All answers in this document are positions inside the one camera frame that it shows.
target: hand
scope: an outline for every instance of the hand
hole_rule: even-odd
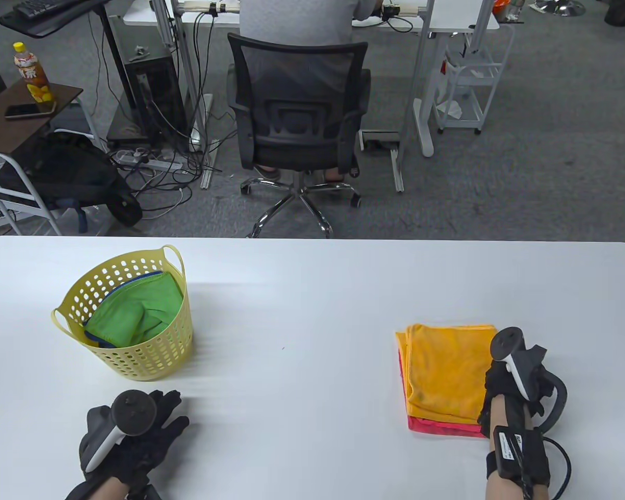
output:
[[[514,376],[507,371],[507,364],[503,361],[493,361],[491,368],[486,372],[486,398],[484,398],[484,407],[479,414],[477,423],[482,426],[482,434],[488,436],[489,426],[491,421],[491,401],[494,397],[502,394],[505,397],[510,397],[516,400],[520,405],[526,405],[532,415],[544,414],[544,407],[540,403],[541,398],[544,396],[551,396],[553,394],[553,384],[539,376],[539,372],[536,371],[532,374],[534,381],[539,388],[539,394],[536,400],[529,402],[520,393]]]
[[[157,405],[157,414],[153,426],[140,436],[125,436],[120,445],[115,445],[106,455],[97,469],[84,474],[86,480],[116,477],[121,483],[130,487],[130,491],[139,491],[148,485],[148,473],[162,464],[169,447],[189,426],[188,417],[178,417],[168,426],[163,427],[171,416],[174,408],[181,404],[181,393],[170,391],[163,395],[162,391],[153,391],[151,398]],[[99,407],[98,411],[108,411],[108,407]],[[79,455],[85,450],[88,434],[81,440]]]

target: forearm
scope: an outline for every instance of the forearm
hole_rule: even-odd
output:
[[[88,500],[124,500],[129,490],[129,486],[124,485],[115,477],[110,477]]]
[[[532,419],[528,408],[525,407],[525,427],[532,429]],[[496,426],[507,425],[507,414],[505,410],[505,396],[499,395],[491,401],[491,433],[489,441],[491,443],[491,451],[495,451],[495,443],[493,442],[493,430]],[[544,485],[535,485],[532,491],[533,500],[548,500],[548,488]],[[489,476],[486,483],[486,500],[523,500],[523,491],[513,481],[503,479],[498,476],[498,471],[494,471]]]

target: office chair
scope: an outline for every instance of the office chair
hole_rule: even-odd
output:
[[[227,102],[236,113],[241,165],[294,173],[290,185],[263,178],[241,184],[243,195],[254,185],[288,192],[256,221],[248,238],[257,238],[294,199],[301,200],[331,238],[331,224],[308,195],[351,191],[355,208],[361,197],[344,182],[305,185],[305,173],[338,167],[341,174],[358,175],[354,147],[370,96],[370,71],[362,69],[368,44],[293,47],[234,33],[227,38],[234,55],[227,74]]]

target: yellow towel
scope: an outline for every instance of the yellow towel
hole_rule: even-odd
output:
[[[476,424],[496,333],[489,324],[448,328],[413,324],[398,332],[407,414]]]

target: keyboard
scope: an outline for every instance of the keyboard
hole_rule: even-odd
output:
[[[14,10],[29,19],[39,19],[47,15],[55,14],[59,10],[65,10],[85,0],[25,0],[14,6]]]

